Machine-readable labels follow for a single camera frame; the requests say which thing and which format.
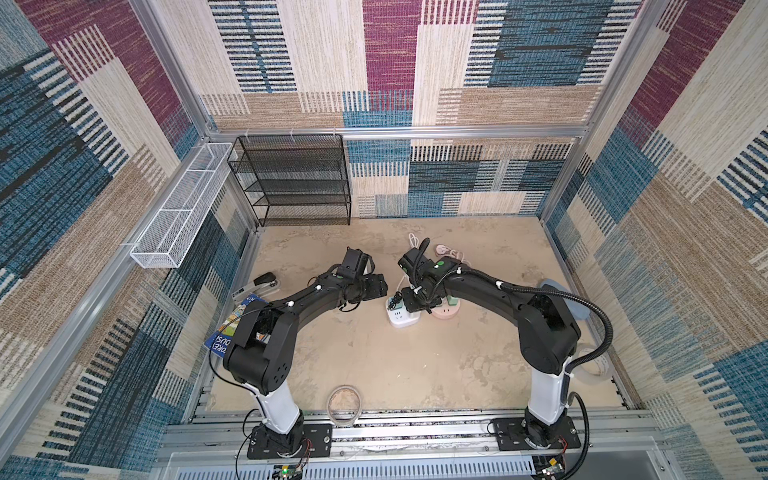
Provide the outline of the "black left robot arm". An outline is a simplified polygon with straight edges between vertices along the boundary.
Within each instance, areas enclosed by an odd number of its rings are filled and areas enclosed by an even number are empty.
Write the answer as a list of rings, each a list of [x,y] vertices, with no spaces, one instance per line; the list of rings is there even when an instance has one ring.
[[[299,331],[331,310],[387,295],[384,276],[376,274],[370,255],[348,248],[341,263],[319,274],[304,289],[279,300],[253,302],[240,317],[223,356],[234,381],[253,394],[263,415],[251,441],[279,456],[295,455],[308,446],[304,415],[293,401],[287,377]]]

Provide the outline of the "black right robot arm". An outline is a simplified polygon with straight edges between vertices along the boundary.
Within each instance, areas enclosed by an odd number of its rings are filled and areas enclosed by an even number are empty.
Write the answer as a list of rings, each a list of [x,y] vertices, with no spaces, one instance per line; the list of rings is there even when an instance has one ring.
[[[532,369],[531,394],[525,409],[527,442],[536,449],[550,447],[564,427],[570,377],[611,346],[613,325],[593,302],[555,287],[526,287],[502,281],[459,260],[425,256],[429,240],[407,251],[398,266],[409,285],[401,290],[409,312],[429,311],[440,300],[453,297],[489,310],[511,322],[518,331],[523,359]],[[567,303],[586,307],[601,321],[604,335],[592,352],[577,357],[581,330]]]

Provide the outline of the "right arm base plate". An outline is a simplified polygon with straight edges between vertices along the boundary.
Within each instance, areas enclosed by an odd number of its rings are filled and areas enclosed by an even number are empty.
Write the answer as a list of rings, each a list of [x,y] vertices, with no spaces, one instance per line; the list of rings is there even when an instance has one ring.
[[[569,449],[582,446],[574,422],[567,414],[552,425],[535,417],[496,418],[490,422],[488,432],[496,439],[500,451],[561,451],[565,446]]]

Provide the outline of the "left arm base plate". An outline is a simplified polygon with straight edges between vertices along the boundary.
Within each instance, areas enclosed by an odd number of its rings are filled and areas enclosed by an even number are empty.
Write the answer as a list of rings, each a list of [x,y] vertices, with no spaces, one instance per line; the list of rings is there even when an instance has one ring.
[[[299,424],[287,434],[279,434],[265,425],[250,432],[246,457],[248,460],[326,458],[330,456],[333,425]]]

